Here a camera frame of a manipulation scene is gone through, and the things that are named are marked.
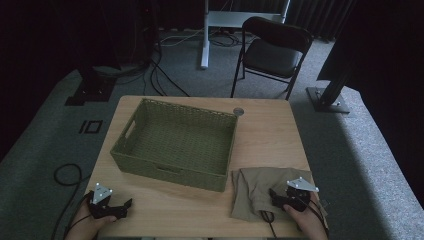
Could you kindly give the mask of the black folding chair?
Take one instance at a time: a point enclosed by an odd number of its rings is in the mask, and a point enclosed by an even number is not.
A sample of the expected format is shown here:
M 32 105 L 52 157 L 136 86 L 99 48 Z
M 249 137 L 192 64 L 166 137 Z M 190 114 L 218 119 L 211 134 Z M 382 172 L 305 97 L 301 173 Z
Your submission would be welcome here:
M 284 93 L 288 100 L 312 42 L 313 36 L 301 27 L 259 16 L 248 18 L 242 24 L 242 47 L 230 97 L 234 96 L 242 70 L 242 78 L 248 72 L 286 83 Z

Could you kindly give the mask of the khaki pants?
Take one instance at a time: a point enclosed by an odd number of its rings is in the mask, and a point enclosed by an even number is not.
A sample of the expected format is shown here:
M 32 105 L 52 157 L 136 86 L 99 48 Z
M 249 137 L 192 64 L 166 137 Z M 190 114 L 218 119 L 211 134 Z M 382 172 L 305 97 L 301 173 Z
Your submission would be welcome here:
M 310 171 L 294 168 L 257 167 L 233 171 L 232 183 L 235 193 L 231 217 L 249 222 L 263 221 L 268 224 L 270 233 L 276 238 L 277 234 L 273 223 L 276 220 L 287 220 L 289 215 L 283 208 L 272 205 L 269 189 L 271 188 L 278 195 L 283 196 L 282 200 L 285 203 L 287 181 L 299 177 L 303 177 L 312 184 Z M 329 230 L 319 201 L 317 207 L 319 211 L 316 212 L 316 215 L 321 220 L 329 237 Z

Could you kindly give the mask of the person's left hand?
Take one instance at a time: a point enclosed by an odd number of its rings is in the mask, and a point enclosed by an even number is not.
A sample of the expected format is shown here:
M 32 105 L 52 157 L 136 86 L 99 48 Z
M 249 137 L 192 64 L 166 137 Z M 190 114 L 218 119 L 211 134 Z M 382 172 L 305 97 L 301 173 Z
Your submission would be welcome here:
M 115 222 L 115 216 L 95 219 L 91 216 L 88 205 L 82 204 L 68 230 L 64 240 L 93 240 L 97 233 L 106 225 Z

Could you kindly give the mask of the person's right hand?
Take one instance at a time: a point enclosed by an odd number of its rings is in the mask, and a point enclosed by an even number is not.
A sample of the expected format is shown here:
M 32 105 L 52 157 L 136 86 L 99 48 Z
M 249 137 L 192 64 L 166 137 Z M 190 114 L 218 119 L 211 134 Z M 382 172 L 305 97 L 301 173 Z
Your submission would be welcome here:
M 310 240 L 328 240 L 326 229 L 316 215 L 316 212 L 319 211 L 317 204 L 317 197 L 312 195 L 309 203 L 310 208 L 303 212 L 299 212 L 289 205 L 284 205 L 283 209 L 294 219 L 303 234 Z

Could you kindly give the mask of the green woven basket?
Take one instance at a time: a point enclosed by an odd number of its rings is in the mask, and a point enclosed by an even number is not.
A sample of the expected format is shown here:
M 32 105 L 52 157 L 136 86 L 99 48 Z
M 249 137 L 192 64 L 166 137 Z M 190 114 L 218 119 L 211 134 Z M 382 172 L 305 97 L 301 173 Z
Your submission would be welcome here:
M 110 150 L 134 175 L 222 192 L 238 117 L 144 98 Z

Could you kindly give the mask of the white desk frame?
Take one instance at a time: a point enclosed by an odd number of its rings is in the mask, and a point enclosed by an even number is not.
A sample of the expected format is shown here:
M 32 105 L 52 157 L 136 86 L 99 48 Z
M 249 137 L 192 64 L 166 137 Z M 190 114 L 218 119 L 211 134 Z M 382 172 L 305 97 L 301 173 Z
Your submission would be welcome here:
M 287 18 L 291 0 L 284 0 L 280 13 L 259 13 L 259 12 L 232 12 L 232 11 L 212 11 L 209 9 L 209 0 L 204 0 L 203 14 L 203 44 L 200 61 L 200 68 L 207 69 L 209 66 L 209 28 L 225 27 L 225 28 L 241 28 L 242 24 L 250 17 L 259 16 L 268 20 L 284 23 Z

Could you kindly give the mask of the dark curtain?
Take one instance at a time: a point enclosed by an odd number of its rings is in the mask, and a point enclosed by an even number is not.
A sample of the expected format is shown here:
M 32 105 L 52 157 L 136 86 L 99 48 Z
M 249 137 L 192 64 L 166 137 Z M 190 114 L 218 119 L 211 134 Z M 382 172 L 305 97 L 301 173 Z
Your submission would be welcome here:
M 309 31 L 314 38 L 338 38 L 357 0 L 290 0 L 286 22 Z

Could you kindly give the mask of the black metal stand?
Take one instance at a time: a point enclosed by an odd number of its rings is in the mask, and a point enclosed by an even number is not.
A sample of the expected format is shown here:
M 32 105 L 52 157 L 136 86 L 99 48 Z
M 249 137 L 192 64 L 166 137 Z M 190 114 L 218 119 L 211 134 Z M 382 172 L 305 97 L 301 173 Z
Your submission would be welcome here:
M 326 88 L 318 87 L 307 87 L 306 92 L 313 104 L 314 109 L 317 112 L 327 113 L 341 113 L 349 114 L 350 109 L 346 105 L 341 91 L 345 86 L 349 74 L 350 68 L 344 70 L 339 77 L 335 80 L 331 80 Z
M 86 102 L 108 102 L 117 79 L 99 75 L 92 66 L 78 68 L 81 83 L 73 96 L 69 96 L 66 106 L 83 106 Z

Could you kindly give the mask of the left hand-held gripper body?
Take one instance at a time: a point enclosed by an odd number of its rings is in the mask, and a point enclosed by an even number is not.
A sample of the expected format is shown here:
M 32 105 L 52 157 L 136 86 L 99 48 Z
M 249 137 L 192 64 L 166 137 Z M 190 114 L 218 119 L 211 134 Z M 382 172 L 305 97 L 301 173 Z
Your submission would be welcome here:
M 91 215 L 95 219 L 100 219 L 106 216 L 119 217 L 116 207 L 110 207 L 109 201 L 112 196 L 112 189 L 102 186 L 100 183 L 95 185 L 93 191 L 89 192 L 88 208 Z

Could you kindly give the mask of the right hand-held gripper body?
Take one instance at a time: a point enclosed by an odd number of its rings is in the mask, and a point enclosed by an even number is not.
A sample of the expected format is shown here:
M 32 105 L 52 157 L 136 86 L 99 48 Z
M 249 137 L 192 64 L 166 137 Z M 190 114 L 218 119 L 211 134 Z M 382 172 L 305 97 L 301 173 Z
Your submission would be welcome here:
M 318 192 L 319 188 L 309 183 L 303 177 L 288 180 L 285 203 L 297 211 L 303 212 L 311 201 L 311 193 Z

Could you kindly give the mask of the dark equipment cabinet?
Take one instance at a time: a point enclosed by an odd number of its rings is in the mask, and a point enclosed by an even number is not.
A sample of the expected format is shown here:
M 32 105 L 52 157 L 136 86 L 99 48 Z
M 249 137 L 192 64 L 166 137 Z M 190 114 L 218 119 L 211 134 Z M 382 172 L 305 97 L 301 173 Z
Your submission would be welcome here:
M 113 0 L 112 37 L 120 64 L 146 64 L 157 39 L 155 0 Z

